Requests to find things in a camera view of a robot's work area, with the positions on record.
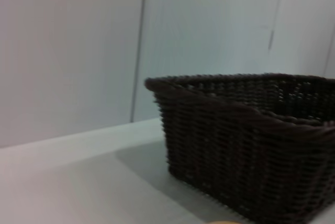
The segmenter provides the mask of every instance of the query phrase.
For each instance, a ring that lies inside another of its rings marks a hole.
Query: wicker basket
[[[169,170],[259,224],[304,224],[335,200],[335,81],[285,74],[146,80]]]

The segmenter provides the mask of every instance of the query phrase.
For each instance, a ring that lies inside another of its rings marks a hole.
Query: basket rim
[[[270,134],[280,134],[291,139],[303,139],[304,141],[324,141],[335,143],[335,122],[319,121],[292,116],[279,115],[271,111],[262,111],[245,105],[241,102],[228,102],[216,97],[206,96],[201,91],[189,91],[181,86],[189,82],[219,82],[229,80],[304,80],[312,82],[324,82],[335,84],[335,79],[313,75],[290,75],[281,73],[264,74],[234,74],[234,75],[183,75],[148,78],[145,86],[148,90],[163,97],[184,100],[186,103],[208,102],[207,106],[219,107],[226,110],[229,117],[238,119]]]

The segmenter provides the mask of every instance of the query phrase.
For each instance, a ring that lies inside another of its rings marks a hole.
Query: dark brown wicker basket
[[[335,200],[335,81],[286,74],[146,80],[169,170],[260,224],[304,224]]]

